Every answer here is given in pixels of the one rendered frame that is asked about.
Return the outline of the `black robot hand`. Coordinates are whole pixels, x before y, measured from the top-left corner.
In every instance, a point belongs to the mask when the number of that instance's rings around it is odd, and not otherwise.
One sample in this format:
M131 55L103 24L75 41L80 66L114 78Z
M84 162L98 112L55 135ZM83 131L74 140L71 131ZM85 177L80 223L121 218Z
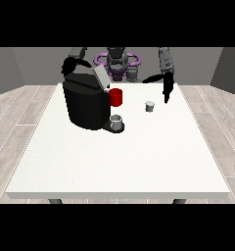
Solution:
M91 68L91 64L83 59L67 57L63 62L61 74L63 76L71 74L75 70L77 65L81 65L86 68Z
M156 82L161 79L164 81L164 90L163 90L164 102L167 103L169 100L169 94L173 90L173 85L174 85L173 73L167 72L164 74L152 75L144 79L143 83Z

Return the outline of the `pale grey machine lid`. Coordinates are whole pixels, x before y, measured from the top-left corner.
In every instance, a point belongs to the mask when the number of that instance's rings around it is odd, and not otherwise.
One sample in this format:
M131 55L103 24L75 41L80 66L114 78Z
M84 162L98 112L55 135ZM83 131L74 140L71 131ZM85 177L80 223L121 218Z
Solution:
M93 73L97 77L102 89L106 89L110 85L111 79L109 78L103 65L95 67L93 69Z

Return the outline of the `black coffee machine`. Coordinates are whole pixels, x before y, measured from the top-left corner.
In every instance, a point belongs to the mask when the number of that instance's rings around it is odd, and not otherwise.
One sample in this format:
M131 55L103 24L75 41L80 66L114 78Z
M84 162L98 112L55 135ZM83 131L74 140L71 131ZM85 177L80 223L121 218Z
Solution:
M105 129L112 133L124 131L111 129L109 91L101 88L96 76L71 73L65 77L63 89L70 121L84 129Z

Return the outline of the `red pod holder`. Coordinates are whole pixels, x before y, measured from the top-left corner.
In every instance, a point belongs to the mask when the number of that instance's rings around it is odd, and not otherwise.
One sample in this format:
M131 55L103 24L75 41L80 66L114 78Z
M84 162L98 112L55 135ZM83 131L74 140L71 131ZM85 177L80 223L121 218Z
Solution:
M122 104L122 90L119 88L112 88L109 91L110 95L110 105L113 107L118 107Z

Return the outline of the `small grey cup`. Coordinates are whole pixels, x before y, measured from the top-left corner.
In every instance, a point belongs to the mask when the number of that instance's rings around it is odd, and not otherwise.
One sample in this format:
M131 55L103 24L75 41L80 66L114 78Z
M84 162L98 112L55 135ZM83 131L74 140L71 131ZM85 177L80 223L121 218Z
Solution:
M122 118L120 115L112 115L110 117L111 129L119 130L122 128Z

